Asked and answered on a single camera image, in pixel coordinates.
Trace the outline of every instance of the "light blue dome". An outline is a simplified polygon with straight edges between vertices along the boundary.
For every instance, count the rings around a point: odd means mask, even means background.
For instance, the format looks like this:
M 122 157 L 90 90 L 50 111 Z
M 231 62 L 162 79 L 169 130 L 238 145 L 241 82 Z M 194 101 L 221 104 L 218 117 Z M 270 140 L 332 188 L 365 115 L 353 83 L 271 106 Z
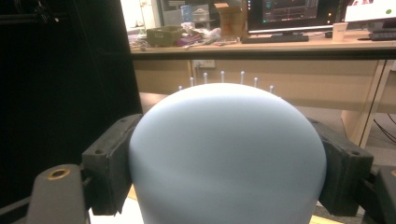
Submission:
M 146 224 L 308 223 L 326 175 L 310 122 L 238 84 L 159 102 L 138 123 L 129 160 Z

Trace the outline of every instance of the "wooden desk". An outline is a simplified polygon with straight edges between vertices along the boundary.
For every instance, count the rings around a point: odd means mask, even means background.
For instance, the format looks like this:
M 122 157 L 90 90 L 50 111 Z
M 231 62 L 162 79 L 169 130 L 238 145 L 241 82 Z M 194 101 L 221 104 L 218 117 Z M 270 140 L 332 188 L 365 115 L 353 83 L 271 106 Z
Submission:
M 201 46 L 190 49 L 152 48 L 132 50 L 134 70 L 140 91 L 170 94 L 190 86 L 190 77 L 202 84 L 202 73 L 208 82 L 240 82 L 275 94 L 292 105 L 342 109 L 342 120 L 350 141 L 365 147 L 377 109 L 396 111 L 392 95 L 396 84 L 388 83 L 389 71 L 396 59 L 396 41 L 360 41 L 364 31 L 346 33 L 345 40 L 334 43 L 324 35 L 311 36 L 309 42 L 273 44 L 234 44 Z M 194 59 L 216 59 L 216 68 L 192 66 Z

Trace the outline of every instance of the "screw hole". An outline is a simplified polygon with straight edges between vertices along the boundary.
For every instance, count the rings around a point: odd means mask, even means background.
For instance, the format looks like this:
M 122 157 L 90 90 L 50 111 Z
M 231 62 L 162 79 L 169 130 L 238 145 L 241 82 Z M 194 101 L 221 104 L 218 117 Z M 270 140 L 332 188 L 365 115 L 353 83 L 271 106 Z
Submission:
M 70 173 L 70 170 L 68 169 L 59 169 L 55 170 L 52 173 L 49 174 L 48 179 L 54 180 L 54 179 L 61 179 L 67 176 Z

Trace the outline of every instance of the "keyboard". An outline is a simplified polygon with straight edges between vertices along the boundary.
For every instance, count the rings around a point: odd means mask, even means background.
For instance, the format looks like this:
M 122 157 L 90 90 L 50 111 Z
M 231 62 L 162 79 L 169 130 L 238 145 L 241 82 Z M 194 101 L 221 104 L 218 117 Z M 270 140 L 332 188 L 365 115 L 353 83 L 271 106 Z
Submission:
M 306 42 L 306 41 L 309 41 L 309 36 L 307 35 L 271 35 L 267 37 L 246 38 L 242 40 L 242 44 Z
M 396 40 L 396 32 L 374 32 L 369 34 L 369 36 L 373 41 Z

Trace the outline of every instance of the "cable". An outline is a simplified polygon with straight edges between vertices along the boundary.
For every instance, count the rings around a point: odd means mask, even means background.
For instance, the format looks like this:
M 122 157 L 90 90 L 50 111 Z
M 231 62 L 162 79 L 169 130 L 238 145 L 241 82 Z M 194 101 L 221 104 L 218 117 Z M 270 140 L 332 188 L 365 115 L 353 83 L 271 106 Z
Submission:
M 388 114 L 388 116 L 389 116 L 390 120 L 392 120 L 392 122 L 393 122 L 394 124 L 396 124 L 395 120 L 390 116 L 390 114 Z
M 375 124 L 378 126 L 378 128 L 382 131 L 382 133 L 384 133 L 384 135 L 390 139 L 390 141 L 396 143 L 396 137 L 393 136 L 391 133 L 389 133 L 387 130 L 385 130 L 381 125 L 378 124 L 378 122 L 376 122 L 376 120 L 374 119 Z

